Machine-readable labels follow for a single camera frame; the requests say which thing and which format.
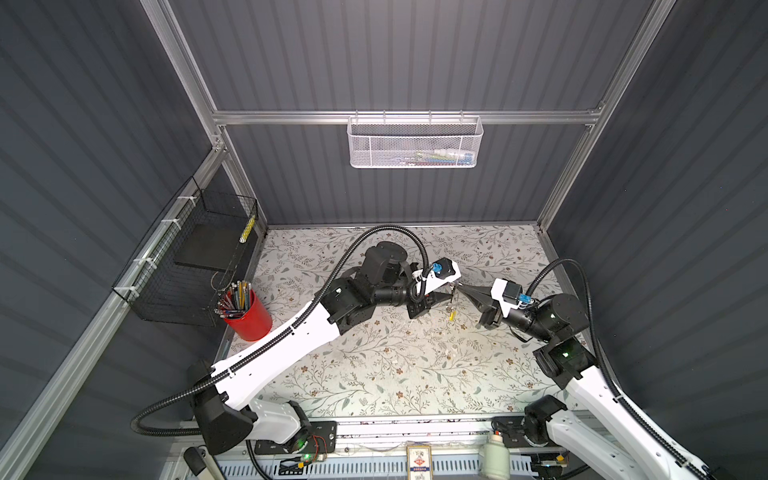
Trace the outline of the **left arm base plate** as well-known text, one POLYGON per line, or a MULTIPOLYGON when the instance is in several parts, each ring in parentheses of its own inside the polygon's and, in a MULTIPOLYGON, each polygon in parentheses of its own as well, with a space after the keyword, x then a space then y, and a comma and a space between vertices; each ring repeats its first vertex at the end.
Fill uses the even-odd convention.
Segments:
POLYGON ((256 440, 253 442, 253 448, 257 455, 328 454, 335 452, 337 435, 336 421, 312 420, 308 428, 302 428, 285 444, 256 440))

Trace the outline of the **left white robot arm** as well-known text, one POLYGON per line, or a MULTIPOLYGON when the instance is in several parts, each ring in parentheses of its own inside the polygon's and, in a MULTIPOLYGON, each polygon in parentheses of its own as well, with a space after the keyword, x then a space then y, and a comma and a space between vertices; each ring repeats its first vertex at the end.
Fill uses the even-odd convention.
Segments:
POLYGON ((405 306, 410 318, 448 300, 441 287, 460 277, 458 264, 440 258, 425 269, 407 260, 400 245, 381 241, 367 249, 361 265, 335 278, 307 318, 292 318, 237 355, 215 363, 223 380, 195 395, 193 410, 212 455, 239 444, 267 441, 289 452, 312 435, 307 415, 295 401, 259 399, 261 390, 297 361, 369 320, 377 306, 405 306))

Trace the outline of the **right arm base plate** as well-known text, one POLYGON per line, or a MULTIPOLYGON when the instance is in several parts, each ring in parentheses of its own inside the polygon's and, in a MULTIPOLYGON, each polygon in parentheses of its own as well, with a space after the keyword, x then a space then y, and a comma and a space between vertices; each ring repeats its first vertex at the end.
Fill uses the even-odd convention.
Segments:
POLYGON ((565 451, 565 448, 551 440, 546 442, 530 441, 526 437, 524 415, 498 415, 490 420, 491 430, 498 433, 507 448, 535 448, 552 451, 565 451))

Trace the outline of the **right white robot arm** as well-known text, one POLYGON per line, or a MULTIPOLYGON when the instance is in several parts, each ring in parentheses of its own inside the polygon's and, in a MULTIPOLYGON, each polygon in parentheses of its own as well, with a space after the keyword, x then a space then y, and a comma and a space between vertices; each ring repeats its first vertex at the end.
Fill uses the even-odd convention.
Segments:
POLYGON ((575 454, 606 479, 711 479, 713 470, 664 432, 621 391, 603 362, 576 337, 588 312, 574 295, 536 300, 503 279, 490 287, 460 284, 458 291, 480 311, 480 323, 500 324, 540 342, 540 370, 612 435, 607 440, 585 425, 566 404, 546 395, 525 409, 523 431, 533 445, 553 442, 575 454))

